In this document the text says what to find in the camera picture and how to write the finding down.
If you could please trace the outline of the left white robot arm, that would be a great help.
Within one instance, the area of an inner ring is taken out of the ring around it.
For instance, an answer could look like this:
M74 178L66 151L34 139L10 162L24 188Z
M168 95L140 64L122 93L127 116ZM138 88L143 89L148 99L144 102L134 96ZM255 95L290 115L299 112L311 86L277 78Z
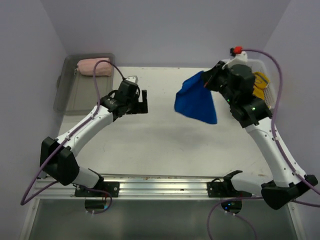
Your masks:
M41 143L40 166L63 186L86 187L92 196L103 193L103 178L97 172L78 165L82 148L102 129L124 115L148 113L147 91L140 90L137 76L123 80L117 90L102 97L91 112L72 129Z

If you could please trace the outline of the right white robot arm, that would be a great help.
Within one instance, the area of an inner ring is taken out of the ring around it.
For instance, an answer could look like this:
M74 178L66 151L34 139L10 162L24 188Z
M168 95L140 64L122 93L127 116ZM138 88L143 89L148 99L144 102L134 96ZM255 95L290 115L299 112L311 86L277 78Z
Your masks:
M201 74L204 87L220 93L229 104L232 116L252 137L271 171L273 179L258 186L269 207L278 210L300 197L318 184L317 178L306 174L294 160L288 149L277 144L283 141L273 136L273 114L265 101L254 96L255 75L245 64L228 67L219 61L212 69Z

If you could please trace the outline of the blue towel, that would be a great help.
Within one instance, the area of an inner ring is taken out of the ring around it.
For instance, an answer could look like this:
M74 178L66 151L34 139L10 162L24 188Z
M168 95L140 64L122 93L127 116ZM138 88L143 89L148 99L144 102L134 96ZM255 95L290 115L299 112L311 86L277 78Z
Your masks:
M203 71L199 71L182 83L175 95L175 112L191 119L210 125L218 123L211 91L204 87L201 79Z

